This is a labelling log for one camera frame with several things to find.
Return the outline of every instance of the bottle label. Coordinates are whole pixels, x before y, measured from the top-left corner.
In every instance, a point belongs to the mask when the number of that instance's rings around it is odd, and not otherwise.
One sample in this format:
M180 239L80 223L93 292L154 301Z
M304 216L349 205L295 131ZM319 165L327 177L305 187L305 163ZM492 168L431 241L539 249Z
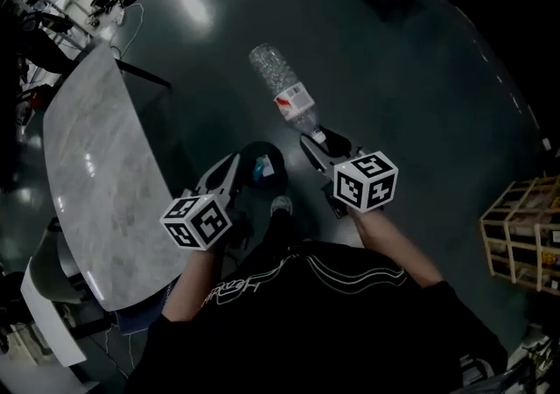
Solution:
M290 121L313 106L315 101L305 90L303 83L299 82L280 92L274 99L274 103L280 109L283 118Z

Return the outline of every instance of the bottle cap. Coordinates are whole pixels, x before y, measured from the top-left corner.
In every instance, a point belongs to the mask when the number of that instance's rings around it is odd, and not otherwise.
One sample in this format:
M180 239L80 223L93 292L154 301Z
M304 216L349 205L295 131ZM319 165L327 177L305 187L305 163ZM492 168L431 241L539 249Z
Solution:
M326 141L326 135L322 130L316 130L311 133L311 138L318 144Z

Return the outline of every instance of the forearm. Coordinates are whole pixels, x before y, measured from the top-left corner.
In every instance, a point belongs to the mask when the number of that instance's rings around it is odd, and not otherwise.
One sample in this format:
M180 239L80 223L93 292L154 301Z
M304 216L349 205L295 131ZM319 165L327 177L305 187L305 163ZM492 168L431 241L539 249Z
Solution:
M221 253L195 250L175 284L162 312L172 322L194 318L220 276Z
M436 265L379 210L350 212L364 246L402 266L423 288L444 280Z

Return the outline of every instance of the wooden crate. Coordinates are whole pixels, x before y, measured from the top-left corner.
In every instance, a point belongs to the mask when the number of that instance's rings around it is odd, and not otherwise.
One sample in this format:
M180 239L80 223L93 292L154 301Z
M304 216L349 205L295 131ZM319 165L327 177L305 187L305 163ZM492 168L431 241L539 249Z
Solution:
M512 182L480 232L492 276L560 295L560 176Z

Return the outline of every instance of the sneaker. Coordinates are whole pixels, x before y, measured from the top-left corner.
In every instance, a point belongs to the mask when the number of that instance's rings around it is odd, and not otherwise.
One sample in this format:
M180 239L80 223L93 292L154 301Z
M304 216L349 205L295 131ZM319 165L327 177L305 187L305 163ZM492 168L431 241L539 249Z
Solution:
M277 196L270 204L270 216L272 216L277 210L286 210L288 214L292 214L293 206L291 205L291 199L287 196Z

